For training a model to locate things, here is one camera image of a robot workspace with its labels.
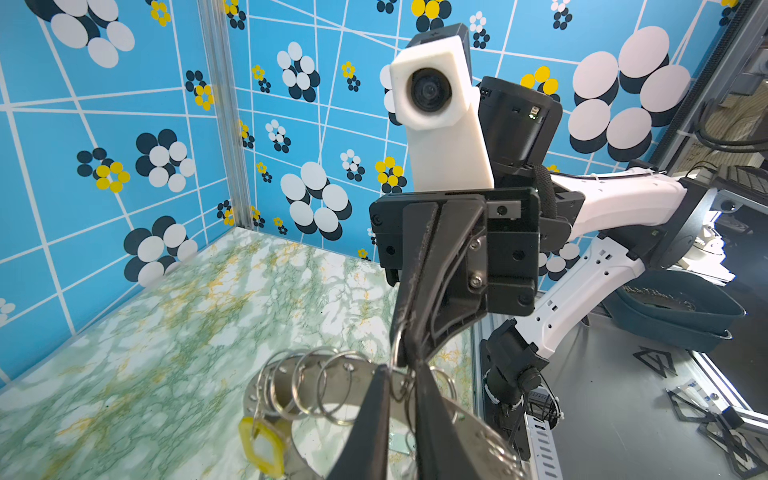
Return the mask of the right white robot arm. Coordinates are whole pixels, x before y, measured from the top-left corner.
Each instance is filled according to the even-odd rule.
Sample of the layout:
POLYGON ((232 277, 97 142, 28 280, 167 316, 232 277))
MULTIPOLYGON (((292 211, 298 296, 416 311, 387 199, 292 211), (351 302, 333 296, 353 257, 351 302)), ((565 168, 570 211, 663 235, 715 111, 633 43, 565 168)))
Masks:
POLYGON ((480 344, 485 418, 519 444, 530 394, 564 336, 616 289, 680 260, 715 192, 641 168, 551 175, 542 161, 561 104, 493 77, 479 96, 495 187, 389 194, 370 217, 398 288, 396 364, 427 360, 485 315, 504 315, 480 344))

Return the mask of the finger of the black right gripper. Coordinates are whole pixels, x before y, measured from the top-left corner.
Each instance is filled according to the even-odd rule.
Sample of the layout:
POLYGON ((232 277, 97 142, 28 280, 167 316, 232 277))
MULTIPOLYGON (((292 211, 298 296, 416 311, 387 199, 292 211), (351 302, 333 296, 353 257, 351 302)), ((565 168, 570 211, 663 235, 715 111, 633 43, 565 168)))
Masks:
POLYGON ((438 207, 410 324, 410 364, 427 361, 486 308, 486 216, 480 200, 438 207))
POLYGON ((424 327, 423 271, 434 233, 439 207, 420 202, 403 209, 402 272, 392 319, 392 353, 395 360, 414 360, 424 327))

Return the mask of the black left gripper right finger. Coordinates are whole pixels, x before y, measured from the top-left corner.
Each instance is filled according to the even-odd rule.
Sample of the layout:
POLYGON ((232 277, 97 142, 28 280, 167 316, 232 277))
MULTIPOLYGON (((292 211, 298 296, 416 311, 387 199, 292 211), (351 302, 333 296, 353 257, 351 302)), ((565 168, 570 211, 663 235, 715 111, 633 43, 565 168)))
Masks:
POLYGON ((452 424, 429 365, 415 364, 419 479, 479 479, 452 424))

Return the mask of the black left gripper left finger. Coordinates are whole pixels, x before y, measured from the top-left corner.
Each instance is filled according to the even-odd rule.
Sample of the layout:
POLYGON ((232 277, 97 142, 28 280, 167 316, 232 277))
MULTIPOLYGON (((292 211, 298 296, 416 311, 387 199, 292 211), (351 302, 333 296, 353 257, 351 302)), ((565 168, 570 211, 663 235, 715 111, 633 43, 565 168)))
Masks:
POLYGON ((391 373, 379 365, 329 480, 387 478, 391 373))

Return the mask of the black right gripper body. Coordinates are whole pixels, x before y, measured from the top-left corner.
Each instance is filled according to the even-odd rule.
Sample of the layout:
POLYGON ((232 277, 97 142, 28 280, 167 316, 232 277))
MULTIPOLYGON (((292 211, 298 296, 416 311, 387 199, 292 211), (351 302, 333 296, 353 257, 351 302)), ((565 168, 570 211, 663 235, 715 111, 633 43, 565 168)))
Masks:
POLYGON ((529 314, 537 292, 538 257, 562 247, 572 233, 584 194, 558 187, 555 215, 545 217, 543 202, 532 187, 491 190, 390 194, 371 204, 380 264, 391 285, 402 272, 403 209, 412 203, 480 200, 486 216, 486 308, 484 312, 529 314))

